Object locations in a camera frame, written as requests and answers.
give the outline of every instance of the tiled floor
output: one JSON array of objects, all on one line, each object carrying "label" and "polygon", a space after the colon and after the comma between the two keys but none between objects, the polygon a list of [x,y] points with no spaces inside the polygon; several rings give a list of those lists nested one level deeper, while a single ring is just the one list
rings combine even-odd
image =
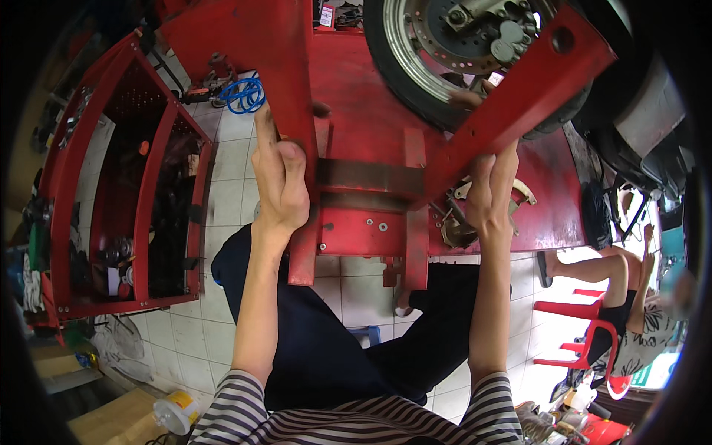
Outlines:
[{"label": "tiled floor", "polygon": [[[223,242],[253,220],[258,193],[249,156],[254,151],[256,139],[252,115],[237,116],[206,104],[188,108],[208,136],[215,138],[218,147],[205,229],[204,293],[198,301],[172,306],[166,312],[134,315],[132,319],[144,341],[144,361],[152,368],[153,385],[168,392],[187,389],[206,408],[212,399],[215,384],[229,369],[235,333],[224,293],[214,284],[209,265]],[[650,219],[651,215],[656,217],[652,206],[646,219]],[[634,236],[640,239],[641,232],[642,228],[637,228]],[[642,242],[631,240],[627,248],[640,255]],[[654,245],[659,248],[659,241],[655,241]],[[564,262],[596,256],[597,253],[588,248],[560,253]],[[478,255],[435,257],[431,261],[477,264],[480,258]],[[383,268],[378,258],[318,256],[317,278],[313,287],[347,328],[378,325],[382,341],[387,341],[403,335],[420,312],[415,310],[408,318],[393,316],[392,289],[382,286]],[[534,302],[590,302],[591,298],[572,295],[572,290],[575,287],[605,288],[606,283],[578,283],[576,280],[556,278],[551,288],[544,289],[531,253],[512,255],[511,278],[513,292],[507,369],[514,400],[519,403],[532,399],[544,404],[553,385],[564,378],[566,369],[534,365],[533,358],[561,355],[558,346],[581,336],[588,322],[536,313],[533,311]],[[467,406],[469,392],[469,370],[463,363],[429,394],[427,407],[453,422],[459,422]]]}]

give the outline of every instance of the leg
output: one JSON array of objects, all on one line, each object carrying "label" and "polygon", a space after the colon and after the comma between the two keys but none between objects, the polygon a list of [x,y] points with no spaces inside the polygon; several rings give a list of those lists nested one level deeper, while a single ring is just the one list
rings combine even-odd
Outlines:
[{"label": "leg", "polygon": [[618,246],[610,246],[597,251],[600,256],[621,255],[628,263],[628,289],[637,289],[640,284],[640,270],[643,262],[638,255]]},{"label": "leg", "polygon": [[546,274],[550,277],[567,276],[588,283],[598,283],[608,278],[608,289],[604,294],[602,306],[616,308],[625,303],[628,289],[628,263],[623,256],[611,255],[571,264],[559,261],[556,251],[545,252],[545,257]]},{"label": "leg", "polygon": [[[234,320],[240,311],[250,245],[248,225],[225,242],[211,265]],[[265,387],[267,409],[324,409],[396,394],[326,303],[310,288],[287,284],[286,266],[283,260],[277,288],[279,341]]]},{"label": "leg", "polygon": [[478,279],[479,266],[431,264],[429,289],[414,290],[407,302],[399,302],[423,315],[403,337],[367,350],[384,378],[405,397],[425,404],[426,393],[467,359]]}]

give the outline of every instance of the blue coiled hose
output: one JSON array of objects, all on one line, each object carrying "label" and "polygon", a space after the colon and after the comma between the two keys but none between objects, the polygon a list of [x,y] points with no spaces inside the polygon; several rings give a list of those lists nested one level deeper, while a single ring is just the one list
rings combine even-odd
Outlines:
[{"label": "blue coiled hose", "polygon": [[[227,102],[227,108],[236,115],[243,115],[246,112],[256,112],[265,103],[265,93],[262,89],[262,82],[257,76],[257,72],[250,78],[244,78],[225,87],[218,95],[218,99]],[[232,108],[231,103],[240,101],[241,110]]]}]

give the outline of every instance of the sandal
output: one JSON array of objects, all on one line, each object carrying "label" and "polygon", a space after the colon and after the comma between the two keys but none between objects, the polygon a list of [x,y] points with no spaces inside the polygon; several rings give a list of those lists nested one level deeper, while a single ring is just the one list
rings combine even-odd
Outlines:
[{"label": "sandal", "polygon": [[544,252],[540,251],[536,253],[536,260],[539,263],[539,276],[541,278],[541,286],[544,288],[550,288],[553,283],[553,279],[546,274],[546,257]]}]

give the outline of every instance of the tire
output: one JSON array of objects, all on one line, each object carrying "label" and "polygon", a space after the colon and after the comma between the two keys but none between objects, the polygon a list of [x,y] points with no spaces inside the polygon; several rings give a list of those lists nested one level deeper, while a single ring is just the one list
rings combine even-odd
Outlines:
[{"label": "tire", "polygon": [[[365,0],[363,4],[364,34],[373,63],[381,73],[388,88],[411,111],[430,122],[440,130],[455,133],[470,115],[467,110],[451,107],[434,98],[420,88],[401,68],[393,56],[386,39],[383,25],[383,0]],[[588,98],[593,82],[586,85],[576,96],[544,119],[530,132],[522,136],[525,140],[534,140],[556,131],[564,123],[576,116]]]}]

